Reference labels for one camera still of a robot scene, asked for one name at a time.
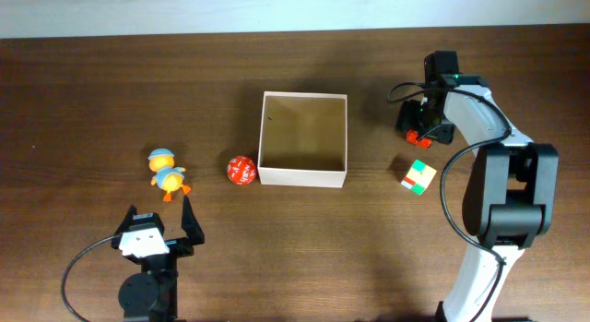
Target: wood grain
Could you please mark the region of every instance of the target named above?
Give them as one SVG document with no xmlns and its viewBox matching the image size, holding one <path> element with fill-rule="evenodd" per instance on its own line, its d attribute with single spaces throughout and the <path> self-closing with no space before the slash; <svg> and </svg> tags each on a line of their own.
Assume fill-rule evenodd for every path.
<svg viewBox="0 0 590 322">
<path fill-rule="evenodd" d="M 495 316 L 590 315 L 590 26 L 169 35 L 0 41 L 0 318 L 73 321 L 59 296 L 70 259 L 112 233 L 130 204 L 181 233 L 182 199 L 161 201 L 147 155 L 187 168 L 206 233 L 179 261 L 189 321 L 354 321 L 433 314 L 465 244 L 433 184 L 398 183 L 421 159 L 441 170 L 465 142 L 416 149 L 385 93 L 423 79 L 422 60 L 455 49 L 464 72 L 535 141 L 560 153 L 553 225 L 509 276 Z M 348 95 L 342 189 L 232 185 L 227 161 L 255 155 L 265 90 Z M 448 182 L 460 203 L 473 159 Z M 121 282 L 138 269 L 110 247 L 68 282 L 93 321 L 120 320 Z"/>
</svg>

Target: colorful cube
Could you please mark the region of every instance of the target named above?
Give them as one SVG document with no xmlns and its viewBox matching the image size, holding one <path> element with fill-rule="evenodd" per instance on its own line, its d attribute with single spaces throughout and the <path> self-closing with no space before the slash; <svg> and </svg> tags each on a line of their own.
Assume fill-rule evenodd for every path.
<svg viewBox="0 0 590 322">
<path fill-rule="evenodd" d="M 406 177 L 402 180 L 402 186 L 418 195 L 422 195 L 428 185 L 431 184 L 435 174 L 436 170 L 422 161 L 415 160 Z"/>
</svg>

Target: rubber duck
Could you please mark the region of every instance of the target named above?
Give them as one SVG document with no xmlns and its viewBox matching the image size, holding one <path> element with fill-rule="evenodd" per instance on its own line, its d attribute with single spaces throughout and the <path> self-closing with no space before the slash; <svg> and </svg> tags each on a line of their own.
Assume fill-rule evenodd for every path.
<svg viewBox="0 0 590 322">
<path fill-rule="evenodd" d="M 191 187 L 183 185 L 183 167 L 174 167 L 174 154 L 165 148 L 153 150 L 149 157 L 149 169 L 156 173 L 151 179 L 151 185 L 158 184 L 158 187 L 166 192 L 164 202 L 172 201 L 171 192 L 182 188 L 185 194 L 191 191 Z"/>
</svg>

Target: open box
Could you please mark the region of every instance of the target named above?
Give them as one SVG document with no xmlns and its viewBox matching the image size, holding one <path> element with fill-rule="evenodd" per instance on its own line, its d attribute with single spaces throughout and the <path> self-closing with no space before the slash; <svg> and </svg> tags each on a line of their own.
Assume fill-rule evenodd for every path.
<svg viewBox="0 0 590 322">
<path fill-rule="evenodd" d="M 260 182 L 342 187 L 347 125 L 347 95 L 266 91 L 258 149 Z"/>
</svg>

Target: red ball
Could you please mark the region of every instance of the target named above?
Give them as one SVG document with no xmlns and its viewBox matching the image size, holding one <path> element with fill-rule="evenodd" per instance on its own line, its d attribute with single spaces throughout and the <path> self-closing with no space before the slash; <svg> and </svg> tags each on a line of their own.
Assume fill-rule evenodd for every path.
<svg viewBox="0 0 590 322">
<path fill-rule="evenodd" d="M 228 177 L 234 184 L 248 185 L 256 178 L 256 164 L 245 156 L 238 156 L 228 164 Z"/>
</svg>

